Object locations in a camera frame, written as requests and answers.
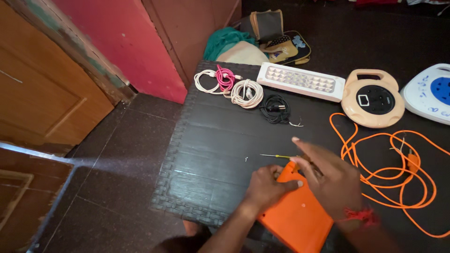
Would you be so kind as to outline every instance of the teal fabric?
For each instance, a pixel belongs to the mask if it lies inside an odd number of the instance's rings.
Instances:
[[[209,36],[206,44],[204,60],[215,61],[222,53],[228,51],[240,41],[246,41],[252,45],[258,46],[254,38],[249,36],[248,32],[239,32],[232,27],[225,27],[215,31]]]

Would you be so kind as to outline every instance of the orange plastic casing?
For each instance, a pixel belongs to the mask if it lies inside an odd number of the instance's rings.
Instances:
[[[301,180],[303,186],[286,194],[258,220],[291,250],[320,252],[333,220],[309,189],[306,178],[298,173],[294,162],[289,162],[277,179],[278,182],[289,180]]]

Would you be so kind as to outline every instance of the red wall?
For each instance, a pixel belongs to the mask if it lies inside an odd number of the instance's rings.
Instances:
[[[187,93],[140,0],[53,0],[139,91],[183,103]]]

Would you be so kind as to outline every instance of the orange cable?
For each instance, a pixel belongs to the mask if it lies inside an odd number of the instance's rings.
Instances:
[[[411,130],[401,130],[401,131],[395,132],[394,134],[378,133],[378,134],[371,135],[371,136],[369,136],[369,137],[365,137],[365,138],[359,139],[359,140],[357,140],[356,142],[350,142],[350,141],[356,136],[356,134],[357,134],[357,132],[358,132],[358,125],[357,125],[356,123],[354,123],[354,125],[355,125],[355,132],[353,133],[353,135],[352,135],[348,140],[344,140],[344,138],[342,137],[342,135],[339,133],[339,131],[336,129],[336,127],[335,127],[334,124],[333,124],[332,118],[333,118],[334,115],[343,115],[343,116],[345,116],[345,114],[343,114],[343,113],[333,113],[333,114],[331,114],[331,116],[330,116],[330,124],[331,124],[331,127],[334,129],[334,131],[337,133],[337,135],[339,136],[339,138],[341,139],[341,141],[342,141],[343,144],[344,144],[344,145],[342,146],[342,149],[341,149],[341,159],[344,160],[345,156],[348,156],[348,158],[350,159],[350,162],[351,162],[354,166],[356,166],[356,167],[361,166],[366,172],[368,172],[368,173],[370,174],[370,176],[364,177],[363,175],[361,175],[361,176],[360,176],[360,180],[361,180],[363,183],[365,183],[365,184],[371,186],[371,187],[372,187],[375,191],[377,191],[381,196],[383,196],[385,199],[387,199],[389,202],[391,202],[391,203],[393,203],[393,204],[383,203],[383,202],[378,201],[378,200],[376,200],[376,199],[374,199],[374,198],[372,198],[372,197],[370,197],[370,196],[368,196],[368,195],[366,195],[366,194],[364,194],[364,193],[362,193],[362,195],[365,196],[365,197],[368,198],[368,199],[371,199],[371,200],[377,202],[378,204],[381,204],[381,205],[384,205],[384,206],[388,206],[388,207],[392,207],[392,208],[399,208],[399,209],[402,209],[403,212],[408,216],[408,218],[409,218],[409,219],[410,219],[410,220],[411,220],[411,221],[412,221],[412,222],[413,222],[413,223],[414,223],[414,224],[415,224],[415,225],[416,225],[423,233],[427,234],[428,236],[431,236],[431,237],[434,237],[434,238],[443,238],[443,237],[446,237],[446,236],[450,235],[450,230],[447,231],[446,233],[442,234],[442,235],[432,235],[432,234],[426,232],[421,226],[419,226],[419,225],[417,224],[417,222],[416,222],[416,221],[408,214],[408,212],[406,211],[406,209],[410,209],[410,208],[415,208],[415,209],[417,209],[417,208],[423,208],[423,207],[425,207],[425,206],[428,206],[428,205],[434,200],[434,198],[436,197],[437,189],[436,189],[436,184],[434,183],[433,179],[432,179],[432,178],[431,178],[431,177],[430,177],[430,176],[429,176],[429,175],[428,175],[428,174],[420,167],[420,156],[419,156],[419,154],[417,153],[417,151],[416,151],[410,144],[408,144],[404,139],[403,139],[403,140],[402,140],[402,139],[399,139],[399,138],[396,137],[395,135],[397,135],[397,134],[399,134],[399,133],[405,133],[405,132],[408,132],[408,133],[414,133],[414,134],[417,134],[418,136],[424,138],[424,139],[425,139],[426,141],[428,141],[431,145],[435,146],[437,149],[439,149],[440,151],[446,153],[447,155],[450,155],[450,153],[449,153],[448,151],[444,150],[443,148],[439,147],[439,146],[436,145],[435,143],[433,143],[431,140],[429,140],[427,137],[423,136],[422,134],[420,134],[420,133],[418,133],[418,132],[415,132],[415,131],[411,131]],[[375,171],[375,172],[371,172],[371,171],[369,171],[369,170],[361,163],[361,161],[359,160],[358,155],[356,154],[356,145],[357,145],[358,143],[360,143],[361,141],[363,141],[363,140],[367,140],[367,139],[370,139],[370,138],[372,138],[372,137],[375,137],[375,136],[381,136],[381,135],[390,136],[389,141],[390,141],[390,143],[391,143],[391,146],[392,146],[392,147],[394,148],[394,150],[401,156],[401,160],[402,160],[402,163],[403,163],[402,168],[397,168],[397,167],[386,167],[386,168],[379,169],[379,170],[377,170],[377,171]],[[416,160],[416,161],[413,161],[413,160],[409,159],[408,157],[406,157],[399,149],[397,149],[397,148],[395,147],[395,145],[394,145],[394,143],[393,143],[393,139],[396,139],[396,140],[402,142],[404,145],[408,146],[408,147],[413,151],[413,154],[417,157],[417,160]],[[413,171],[411,171],[411,170],[406,169],[406,161],[408,161],[408,166],[410,166],[410,165],[411,165],[411,166],[415,166],[416,169],[417,169],[417,172],[413,172]],[[379,175],[377,175],[379,172],[385,171],[385,170],[398,170],[398,171],[400,171],[400,173],[399,173],[398,175],[392,176],[392,177],[384,177],[384,176],[379,176]],[[405,173],[405,172],[407,172],[407,173],[409,173],[409,174],[411,174],[411,175],[408,176],[408,177],[406,178],[406,180],[405,180],[403,183],[398,184],[398,185],[393,185],[393,186],[382,186],[382,185],[374,185],[374,184],[372,184],[372,183],[369,182],[369,179],[372,178],[372,177],[377,177],[377,178],[385,179],[385,180],[396,179],[396,178],[400,177],[401,175],[403,175],[403,173]],[[431,198],[430,198],[428,201],[426,201],[426,199],[427,199],[427,193],[428,193],[427,185],[425,184],[425,181],[422,179],[422,177],[418,175],[418,172],[422,172],[422,173],[428,178],[428,180],[431,182],[431,184],[432,184],[432,186],[433,186],[433,194],[431,195]],[[423,198],[422,198],[422,199],[420,200],[420,202],[418,202],[417,204],[414,204],[414,205],[405,205],[405,204],[403,204],[403,191],[404,191],[404,189],[405,189],[405,185],[408,184],[408,183],[413,179],[414,176],[416,176],[416,177],[420,180],[420,182],[422,183],[422,185],[423,185],[423,191],[424,191],[424,193],[423,193]],[[399,196],[400,198],[399,198],[399,202],[396,202],[396,201],[394,201],[394,200],[388,198],[386,195],[384,195],[384,194],[379,190],[379,188],[382,188],[382,189],[393,189],[393,188],[397,188],[397,187],[400,187],[400,196]]]

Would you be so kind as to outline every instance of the hand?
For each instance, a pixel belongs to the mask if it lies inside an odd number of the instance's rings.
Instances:
[[[268,165],[252,173],[250,186],[245,193],[242,203],[252,210],[255,217],[277,203],[289,191],[303,186],[303,182],[298,180],[285,183],[275,181],[275,178],[282,171],[283,167],[281,166]]]
[[[300,157],[291,157],[308,180],[309,188],[319,203],[334,220],[345,219],[344,208],[353,211],[362,209],[360,172],[332,152],[319,146],[301,141],[297,137],[292,142],[311,159],[314,165]]]

